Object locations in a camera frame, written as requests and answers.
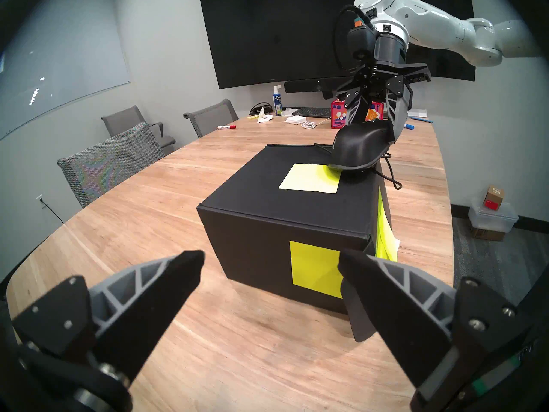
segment gray mesh chair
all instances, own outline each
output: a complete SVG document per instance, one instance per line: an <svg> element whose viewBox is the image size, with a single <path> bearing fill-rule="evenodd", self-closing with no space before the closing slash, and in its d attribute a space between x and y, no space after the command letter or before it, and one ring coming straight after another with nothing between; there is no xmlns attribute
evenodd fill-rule
<svg viewBox="0 0 549 412"><path fill-rule="evenodd" d="M137 106L132 106L120 112L113 113L108 117L101 117L111 137L120 134L130 128L135 127L139 123L145 122L145 118L139 111ZM175 139L170 136L164 136L164 125L162 123L150 124L149 127L158 125L160 129L160 136L158 136L156 130L153 131L154 137L157 139L160 147L166 147L175 143Z"/></svg>
<svg viewBox="0 0 549 412"><path fill-rule="evenodd" d="M140 123L89 149L59 159L57 165L84 208L163 157L149 125Z"/></svg>
<svg viewBox="0 0 549 412"><path fill-rule="evenodd" d="M218 125L228 125L238 119L237 113L234 111L229 99L225 99L201 111L185 113L183 116L185 119L190 119L190 123L193 124L198 138L216 130Z"/></svg>

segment black computer mouse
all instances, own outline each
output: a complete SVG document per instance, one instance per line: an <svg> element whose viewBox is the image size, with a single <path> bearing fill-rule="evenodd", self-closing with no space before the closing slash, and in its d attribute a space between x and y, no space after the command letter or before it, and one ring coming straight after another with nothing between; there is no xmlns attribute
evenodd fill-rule
<svg viewBox="0 0 549 412"><path fill-rule="evenodd" d="M335 135L328 166L343 171L362 171L373 167L389 150L388 120L375 119L344 126Z"/></svg>

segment wooden table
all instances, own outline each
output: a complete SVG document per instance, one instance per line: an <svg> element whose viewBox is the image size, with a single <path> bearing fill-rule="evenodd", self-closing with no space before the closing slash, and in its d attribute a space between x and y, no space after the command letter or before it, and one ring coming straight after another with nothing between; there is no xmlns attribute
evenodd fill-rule
<svg viewBox="0 0 549 412"><path fill-rule="evenodd" d="M404 188L386 182L399 261L452 284L442 157L431 124L412 123L390 149ZM331 143L336 133L329 121L305 130L282 118L237 127L177 150L57 229L12 277L12 317L70 275L93 286L132 264L202 249L200 286L131 387L135 411L409 410L413 386L378 334L358 344L346 316L225 277L198 203L266 144Z"/></svg>

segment whiteboard cleaner bottle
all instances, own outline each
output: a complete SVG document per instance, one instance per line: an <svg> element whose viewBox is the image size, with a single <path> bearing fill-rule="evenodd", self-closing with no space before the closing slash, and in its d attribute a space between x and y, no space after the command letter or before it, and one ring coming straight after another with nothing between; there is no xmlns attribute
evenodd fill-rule
<svg viewBox="0 0 549 412"><path fill-rule="evenodd" d="M279 88L282 88L282 85L275 85L273 94L274 113L278 117L282 115L282 99L280 97L280 93L278 92Z"/></svg>

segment yellow paper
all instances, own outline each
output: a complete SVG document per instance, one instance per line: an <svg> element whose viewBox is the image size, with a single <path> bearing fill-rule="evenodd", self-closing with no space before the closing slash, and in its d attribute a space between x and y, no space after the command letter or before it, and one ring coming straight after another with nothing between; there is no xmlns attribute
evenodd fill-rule
<svg viewBox="0 0 549 412"><path fill-rule="evenodd" d="M294 164L278 188L337 193L340 175L327 165Z"/></svg>
<svg viewBox="0 0 549 412"><path fill-rule="evenodd" d="M341 298L339 251L290 241L290 256L294 285Z"/></svg>
<svg viewBox="0 0 549 412"><path fill-rule="evenodd" d="M389 221L385 215L385 209L383 208L383 200L381 197L381 189L379 189L376 257L396 262L399 245L400 241L392 234L391 226L389 225Z"/></svg>

